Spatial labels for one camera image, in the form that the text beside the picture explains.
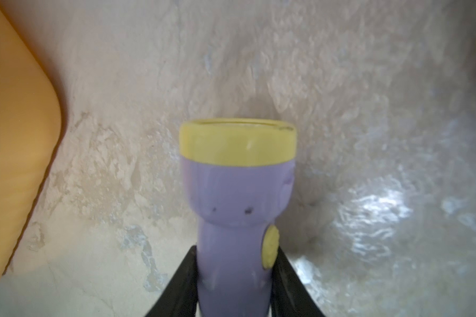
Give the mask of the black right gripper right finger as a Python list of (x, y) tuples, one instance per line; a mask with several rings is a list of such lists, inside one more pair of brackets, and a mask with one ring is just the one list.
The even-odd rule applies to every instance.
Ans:
[(271, 314), (273, 317), (325, 317), (281, 248), (272, 269)]

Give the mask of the yellow plastic storage tray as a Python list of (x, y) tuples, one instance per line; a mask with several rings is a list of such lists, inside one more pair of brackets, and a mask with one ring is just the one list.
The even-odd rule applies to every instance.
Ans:
[(49, 78), (0, 9), (0, 279), (60, 137)]

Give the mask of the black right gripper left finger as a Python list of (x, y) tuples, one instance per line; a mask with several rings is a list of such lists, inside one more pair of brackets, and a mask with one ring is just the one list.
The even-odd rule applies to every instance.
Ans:
[(196, 246), (190, 247), (146, 317), (195, 317), (198, 305)]

